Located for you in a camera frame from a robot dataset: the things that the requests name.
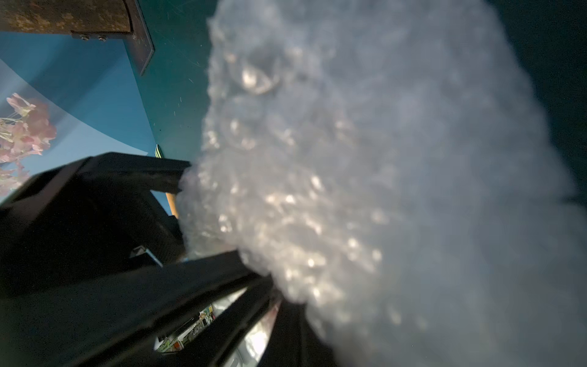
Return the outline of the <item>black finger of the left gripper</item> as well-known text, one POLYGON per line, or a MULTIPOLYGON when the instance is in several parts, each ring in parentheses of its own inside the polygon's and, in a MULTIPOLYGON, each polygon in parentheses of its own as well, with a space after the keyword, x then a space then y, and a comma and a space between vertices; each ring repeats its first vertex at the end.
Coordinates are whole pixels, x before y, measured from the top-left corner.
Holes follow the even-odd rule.
POLYGON ((88 182, 178 193, 179 182, 190 162, 122 153, 91 157, 78 174, 88 182))
POLYGON ((96 278, 1 302, 4 366, 221 366, 266 312, 273 283, 236 252, 96 278), (159 336, 212 302, 242 291, 185 350, 159 336))

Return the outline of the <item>clear bubble wrap sheet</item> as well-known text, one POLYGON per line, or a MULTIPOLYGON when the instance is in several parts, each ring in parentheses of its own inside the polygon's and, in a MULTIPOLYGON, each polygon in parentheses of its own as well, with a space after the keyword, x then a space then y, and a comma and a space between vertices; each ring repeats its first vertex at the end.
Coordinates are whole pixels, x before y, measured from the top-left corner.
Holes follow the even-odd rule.
POLYGON ((489 3, 221 1, 209 34, 192 256, 343 365, 586 364, 586 212, 489 3))

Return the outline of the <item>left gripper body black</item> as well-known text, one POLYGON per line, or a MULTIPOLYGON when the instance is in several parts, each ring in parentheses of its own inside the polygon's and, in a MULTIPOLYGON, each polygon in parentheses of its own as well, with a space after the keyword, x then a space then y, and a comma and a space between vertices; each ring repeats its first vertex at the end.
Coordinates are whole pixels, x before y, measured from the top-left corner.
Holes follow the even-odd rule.
POLYGON ((30 178, 1 205, 1 296, 126 272, 144 247, 164 265, 185 253, 159 191, 84 180, 84 158, 30 178))

